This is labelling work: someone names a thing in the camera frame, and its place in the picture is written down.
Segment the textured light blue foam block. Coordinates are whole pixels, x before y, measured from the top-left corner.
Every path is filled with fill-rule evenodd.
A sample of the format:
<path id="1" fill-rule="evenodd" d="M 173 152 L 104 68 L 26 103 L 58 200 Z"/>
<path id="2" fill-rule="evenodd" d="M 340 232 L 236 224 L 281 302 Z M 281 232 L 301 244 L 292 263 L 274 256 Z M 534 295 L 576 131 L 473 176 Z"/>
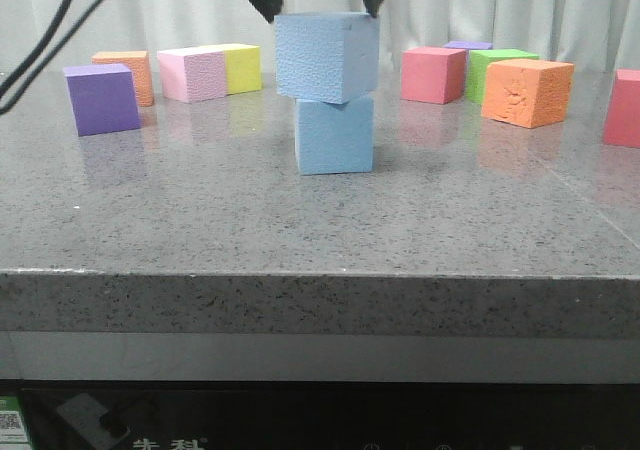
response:
<path id="1" fill-rule="evenodd" d="M 332 104 L 377 88 L 379 21 L 366 12 L 275 17 L 278 93 Z"/>

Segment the smooth light blue foam block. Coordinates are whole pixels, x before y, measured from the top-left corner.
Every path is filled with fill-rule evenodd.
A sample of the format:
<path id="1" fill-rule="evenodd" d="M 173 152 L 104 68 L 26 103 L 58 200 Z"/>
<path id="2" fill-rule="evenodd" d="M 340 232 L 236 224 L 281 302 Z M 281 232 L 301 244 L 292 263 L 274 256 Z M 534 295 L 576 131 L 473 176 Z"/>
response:
<path id="1" fill-rule="evenodd" d="M 373 168 L 374 101 L 344 104 L 298 99 L 295 156 L 302 175 L 361 173 Z"/>

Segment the yellow foam block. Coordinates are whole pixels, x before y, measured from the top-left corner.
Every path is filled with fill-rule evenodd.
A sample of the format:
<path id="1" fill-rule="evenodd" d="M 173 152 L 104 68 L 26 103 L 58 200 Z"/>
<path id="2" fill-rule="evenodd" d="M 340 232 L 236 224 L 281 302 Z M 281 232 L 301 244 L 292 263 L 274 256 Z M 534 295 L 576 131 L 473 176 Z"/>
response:
<path id="1" fill-rule="evenodd" d="M 226 43 L 202 45 L 203 49 L 223 52 L 226 62 L 227 93 L 230 95 L 262 89 L 260 47 Z"/>

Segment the red foam block centre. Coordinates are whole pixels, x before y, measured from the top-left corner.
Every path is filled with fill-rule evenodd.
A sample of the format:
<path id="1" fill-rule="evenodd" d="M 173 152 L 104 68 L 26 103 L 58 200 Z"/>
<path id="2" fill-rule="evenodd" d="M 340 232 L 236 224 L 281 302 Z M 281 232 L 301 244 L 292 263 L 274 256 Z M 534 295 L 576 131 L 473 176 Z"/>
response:
<path id="1" fill-rule="evenodd" d="M 406 50 L 401 59 L 404 100 L 447 104 L 464 92 L 467 52 L 444 47 Z"/>

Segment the pink foam block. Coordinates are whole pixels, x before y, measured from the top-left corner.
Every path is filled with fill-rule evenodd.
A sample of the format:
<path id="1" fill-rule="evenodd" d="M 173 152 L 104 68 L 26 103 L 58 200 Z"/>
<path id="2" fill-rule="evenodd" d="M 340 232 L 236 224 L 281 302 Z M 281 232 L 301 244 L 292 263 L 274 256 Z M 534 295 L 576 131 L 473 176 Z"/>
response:
<path id="1" fill-rule="evenodd" d="M 165 98 L 194 103 L 227 95 L 223 52 L 188 47 L 159 50 L 156 58 Z"/>

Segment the purple foam block back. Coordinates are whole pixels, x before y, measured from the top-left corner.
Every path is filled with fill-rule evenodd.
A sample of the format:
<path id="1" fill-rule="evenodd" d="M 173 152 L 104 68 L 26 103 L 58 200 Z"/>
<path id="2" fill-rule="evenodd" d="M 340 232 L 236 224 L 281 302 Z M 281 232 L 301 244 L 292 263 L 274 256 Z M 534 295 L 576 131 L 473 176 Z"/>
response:
<path id="1" fill-rule="evenodd" d="M 477 42 L 477 41 L 449 41 L 444 45 L 444 48 L 450 49 L 463 49 L 466 51 L 471 50 L 492 50 L 493 44 L 491 42 Z"/>

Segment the purple foam block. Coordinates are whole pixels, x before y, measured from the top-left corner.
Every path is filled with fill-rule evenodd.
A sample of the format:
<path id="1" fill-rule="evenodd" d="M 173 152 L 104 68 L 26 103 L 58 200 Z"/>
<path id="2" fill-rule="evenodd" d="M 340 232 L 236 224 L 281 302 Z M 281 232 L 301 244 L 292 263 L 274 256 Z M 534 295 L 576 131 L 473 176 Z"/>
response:
<path id="1" fill-rule="evenodd" d="M 63 68 L 80 137 L 141 127 L 132 71 L 121 63 Z"/>
<path id="2" fill-rule="evenodd" d="M 466 51 L 471 50 L 492 50 L 493 44 L 491 42 L 477 42 L 477 41 L 449 41 L 444 45 L 444 48 L 450 49 L 463 49 Z"/>

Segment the green foam block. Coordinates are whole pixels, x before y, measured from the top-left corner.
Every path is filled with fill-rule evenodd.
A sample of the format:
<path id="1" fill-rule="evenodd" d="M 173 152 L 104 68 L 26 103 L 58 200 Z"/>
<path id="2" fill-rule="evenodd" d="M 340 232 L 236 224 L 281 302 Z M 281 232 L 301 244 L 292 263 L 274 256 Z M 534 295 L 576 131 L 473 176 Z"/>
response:
<path id="1" fill-rule="evenodd" d="M 467 65 L 465 96 L 468 100 L 482 104 L 485 97 L 486 72 L 491 63 L 511 59 L 538 60 L 536 53 L 519 49 L 470 50 Z"/>

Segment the orange foam block left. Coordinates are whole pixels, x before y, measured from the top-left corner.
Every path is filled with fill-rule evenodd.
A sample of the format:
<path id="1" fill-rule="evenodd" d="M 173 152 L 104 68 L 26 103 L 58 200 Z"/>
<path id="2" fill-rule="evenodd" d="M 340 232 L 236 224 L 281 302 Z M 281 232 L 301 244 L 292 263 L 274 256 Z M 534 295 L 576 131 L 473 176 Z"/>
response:
<path id="1" fill-rule="evenodd" d="M 133 74 L 134 90 L 139 107 L 154 104 L 154 91 L 147 50 L 137 51 L 99 51 L 91 57 L 93 64 L 122 63 Z"/>

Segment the orange foam block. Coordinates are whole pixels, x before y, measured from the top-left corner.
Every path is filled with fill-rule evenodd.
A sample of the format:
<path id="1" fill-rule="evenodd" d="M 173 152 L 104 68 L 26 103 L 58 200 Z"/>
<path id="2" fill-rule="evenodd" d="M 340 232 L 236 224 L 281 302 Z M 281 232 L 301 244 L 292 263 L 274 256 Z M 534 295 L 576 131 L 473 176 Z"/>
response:
<path id="1" fill-rule="evenodd" d="M 481 115 L 528 129 L 562 122 L 574 70 L 573 63 L 524 58 L 491 63 Z"/>
<path id="2" fill-rule="evenodd" d="M 134 90 L 139 107 L 154 104 L 154 91 L 147 50 L 137 51 L 99 51 L 91 57 L 93 64 L 122 63 L 133 74 Z"/>

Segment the purple foam block left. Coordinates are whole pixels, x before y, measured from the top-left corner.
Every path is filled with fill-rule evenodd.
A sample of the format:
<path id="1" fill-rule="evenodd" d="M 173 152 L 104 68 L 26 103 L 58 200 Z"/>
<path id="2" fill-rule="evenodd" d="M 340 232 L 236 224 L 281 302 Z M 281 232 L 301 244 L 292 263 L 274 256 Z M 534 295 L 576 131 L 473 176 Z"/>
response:
<path id="1" fill-rule="evenodd" d="M 121 63 L 63 68 L 80 137 L 141 127 L 132 71 Z"/>

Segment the orange foam block right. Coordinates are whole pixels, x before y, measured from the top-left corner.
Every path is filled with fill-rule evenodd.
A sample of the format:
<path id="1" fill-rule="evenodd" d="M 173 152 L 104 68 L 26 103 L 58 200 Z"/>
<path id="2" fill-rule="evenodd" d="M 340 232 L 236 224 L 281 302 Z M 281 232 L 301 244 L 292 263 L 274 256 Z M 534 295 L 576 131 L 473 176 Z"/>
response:
<path id="1" fill-rule="evenodd" d="M 573 63 L 524 58 L 491 63 L 481 115 L 528 129 L 562 122 L 574 70 Z"/>

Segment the red foam block right edge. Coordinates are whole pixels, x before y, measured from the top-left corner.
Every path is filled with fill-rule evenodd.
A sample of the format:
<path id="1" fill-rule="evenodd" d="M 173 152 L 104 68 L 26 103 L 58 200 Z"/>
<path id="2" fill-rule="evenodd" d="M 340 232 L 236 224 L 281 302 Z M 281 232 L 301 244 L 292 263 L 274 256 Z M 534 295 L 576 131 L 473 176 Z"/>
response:
<path id="1" fill-rule="evenodd" d="M 639 70 L 618 69 L 604 122 L 603 142 L 639 147 Z"/>

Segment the black appliance front panel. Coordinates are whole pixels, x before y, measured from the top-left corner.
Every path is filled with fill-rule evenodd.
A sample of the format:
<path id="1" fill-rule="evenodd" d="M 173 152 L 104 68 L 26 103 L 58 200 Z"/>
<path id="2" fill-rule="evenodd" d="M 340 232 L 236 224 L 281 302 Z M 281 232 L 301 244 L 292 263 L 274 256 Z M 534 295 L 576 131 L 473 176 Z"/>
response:
<path id="1" fill-rule="evenodd" d="M 635 449 L 635 385 L 5 380 L 35 449 Z"/>

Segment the green QR code sticker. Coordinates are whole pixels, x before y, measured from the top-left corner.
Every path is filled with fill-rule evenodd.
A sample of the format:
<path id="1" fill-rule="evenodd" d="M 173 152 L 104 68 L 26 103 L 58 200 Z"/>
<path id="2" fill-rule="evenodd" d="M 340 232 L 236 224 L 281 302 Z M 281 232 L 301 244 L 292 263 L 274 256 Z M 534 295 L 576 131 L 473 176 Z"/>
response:
<path id="1" fill-rule="evenodd" d="M 0 402 L 1 450 L 32 450 L 18 399 L 2 396 Z"/>

